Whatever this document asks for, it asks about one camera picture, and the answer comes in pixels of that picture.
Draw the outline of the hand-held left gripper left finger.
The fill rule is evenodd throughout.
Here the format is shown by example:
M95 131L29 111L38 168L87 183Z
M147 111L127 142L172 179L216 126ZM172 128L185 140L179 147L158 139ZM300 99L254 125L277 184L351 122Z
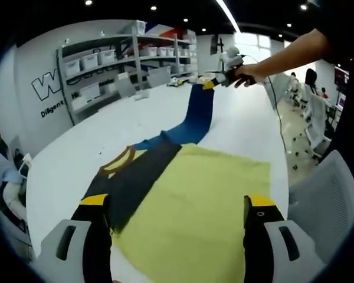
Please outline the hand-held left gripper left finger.
M84 198L42 240L35 271L44 282L112 282L108 201L106 193Z

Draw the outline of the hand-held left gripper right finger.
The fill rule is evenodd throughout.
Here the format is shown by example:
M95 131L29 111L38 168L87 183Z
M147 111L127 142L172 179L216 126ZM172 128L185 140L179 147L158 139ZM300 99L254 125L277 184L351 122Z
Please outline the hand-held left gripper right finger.
M312 238L268 197L244 196L245 282L312 282L325 267Z

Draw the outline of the person's right hand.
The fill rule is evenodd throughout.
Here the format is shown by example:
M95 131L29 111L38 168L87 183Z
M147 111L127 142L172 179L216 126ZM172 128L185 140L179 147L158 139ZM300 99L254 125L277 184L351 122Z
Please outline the person's right hand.
M256 83L262 83L266 79L266 75L258 64L248 64L238 67L235 71L235 78L237 79L234 87L238 88L241 85L249 87Z

